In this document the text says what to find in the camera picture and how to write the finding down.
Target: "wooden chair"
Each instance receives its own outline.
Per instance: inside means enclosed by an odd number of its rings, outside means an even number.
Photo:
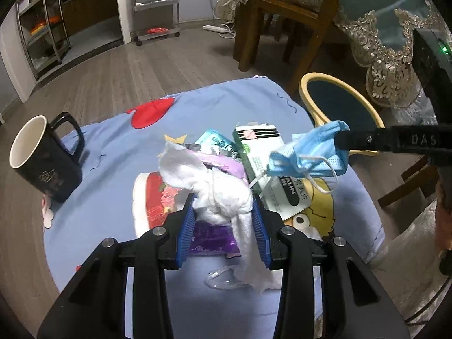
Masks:
[[[239,70],[242,72],[248,71],[256,59],[259,38],[264,26],[265,12],[279,14],[285,18],[306,24],[313,29],[306,53],[286,87],[286,91],[289,95],[292,95],[298,88],[301,77],[308,72],[316,56],[326,31],[337,13],[339,0],[323,0],[318,14],[299,5],[287,3],[284,0],[251,0],[248,3],[251,3],[251,13],[248,17],[248,31],[239,63]]]
[[[435,166],[428,165],[427,160],[427,156],[424,155],[419,161],[403,172],[401,176],[404,183],[378,199],[380,207],[387,207],[413,192],[415,189],[427,185],[429,182],[437,182],[439,179],[438,171]]]

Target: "crumpled tissue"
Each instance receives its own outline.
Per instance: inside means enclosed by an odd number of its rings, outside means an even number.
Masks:
[[[197,219],[214,225],[231,224],[242,255],[234,269],[236,279],[256,291],[281,289],[282,270],[269,271],[260,259],[251,220],[253,198],[245,182],[217,168],[207,167],[185,147],[166,142],[159,160],[163,181],[196,194],[193,208]]]

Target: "blue face mask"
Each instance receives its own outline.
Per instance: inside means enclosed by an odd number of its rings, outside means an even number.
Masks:
[[[334,145],[334,136],[340,130],[350,128],[343,121],[333,121],[271,152],[266,174],[303,177],[321,193],[331,193],[320,188],[313,177],[335,177],[337,184],[337,176],[347,171],[349,151],[336,149]]]

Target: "black mug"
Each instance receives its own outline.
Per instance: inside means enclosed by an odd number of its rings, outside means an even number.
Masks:
[[[79,136],[74,154],[69,153],[55,133],[64,122],[71,123]],[[82,182],[78,162],[83,148],[82,131],[69,113],[60,113],[51,123],[40,115],[28,121],[14,139],[10,166],[38,190],[63,202]]]

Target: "yellow star pattern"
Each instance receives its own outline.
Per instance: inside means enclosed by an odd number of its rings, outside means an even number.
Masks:
[[[182,135],[182,136],[178,137],[177,139],[174,139],[171,136],[165,135],[165,141],[171,141],[172,143],[176,143],[176,144],[183,144],[186,137],[187,137],[187,135]]]

